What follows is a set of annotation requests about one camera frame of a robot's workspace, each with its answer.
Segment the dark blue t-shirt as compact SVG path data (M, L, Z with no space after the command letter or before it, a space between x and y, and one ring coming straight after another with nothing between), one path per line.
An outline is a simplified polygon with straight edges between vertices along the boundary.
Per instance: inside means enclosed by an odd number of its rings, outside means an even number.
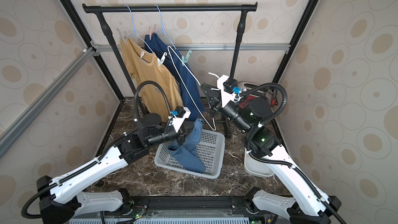
M201 101L197 80L192 76L190 66L188 64L182 64L180 52L173 46L168 47L157 34L153 35L152 40L149 40L149 35L146 35L144 40L159 59L164 52L167 53L167 58L163 65L175 77L175 80L179 84L183 105L191 112L189 120L195 121L200 118L201 113L204 112L205 109Z

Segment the slate blue t-shirt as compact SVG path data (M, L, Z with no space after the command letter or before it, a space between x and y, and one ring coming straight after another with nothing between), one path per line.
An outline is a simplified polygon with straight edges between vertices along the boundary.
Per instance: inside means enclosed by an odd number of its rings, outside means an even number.
M192 132L186 137L185 142L179 145L173 141L167 147L167 152L181 165L185 170L204 173L205 166L198 157L196 145L201 141L203 131L203 120L197 119L194 122Z

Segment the mint green clothespin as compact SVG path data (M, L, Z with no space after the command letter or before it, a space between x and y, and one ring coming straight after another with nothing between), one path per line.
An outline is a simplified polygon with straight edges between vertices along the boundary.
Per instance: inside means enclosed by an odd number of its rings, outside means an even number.
M185 56L181 56L181 62L183 65L188 63L191 53L192 53L192 50L188 50L187 54Z

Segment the salmon pink clothespin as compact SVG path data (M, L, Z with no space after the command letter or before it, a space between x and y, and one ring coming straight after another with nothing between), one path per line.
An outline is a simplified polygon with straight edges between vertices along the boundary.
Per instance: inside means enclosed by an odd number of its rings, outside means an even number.
M155 24L152 28L149 28L149 40L152 40L154 34L158 32L157 24Z

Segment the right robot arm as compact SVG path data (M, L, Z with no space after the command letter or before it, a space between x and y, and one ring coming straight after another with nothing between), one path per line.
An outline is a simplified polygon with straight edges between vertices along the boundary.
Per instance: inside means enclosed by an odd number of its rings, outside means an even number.
M289 156L281 141L266 128L287 105L287 92L283 86L265 83L241 91L235 80L228 78L217 88L201 84L201 89L209 101L210 114L220 113L245 133L246 154L266 165L292 194L286 198L257 190L251 197L257 210L283 217L292 224L329 224L332 216L341 224L345 223L338 213L342 205L338 197L328 196L320 190ZM245 108L240 107L240 102L249 95L268 89L280 93L282 101L277 110L273 111L264 97L256 97Z

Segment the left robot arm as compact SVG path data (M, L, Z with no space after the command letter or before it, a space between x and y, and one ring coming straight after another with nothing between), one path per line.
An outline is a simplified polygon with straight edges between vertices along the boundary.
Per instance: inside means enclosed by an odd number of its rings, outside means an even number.
M107 146L99 156L61 176L40 178L37 193L21 209L23 218L41 219L45 224L64 224L79 214L113 212L128 203L125 190L90 198L84 189L148 155L153 146L171 141L183 143L194 128L194 124L188 121L190 110L183 106L171 109L164 90L156 82L141 83L135 93L136 102L140 99L140 90L147 85L153 85L161 92L167 107L167 121L163 123L156 113L138 116L135 119L136 129Z

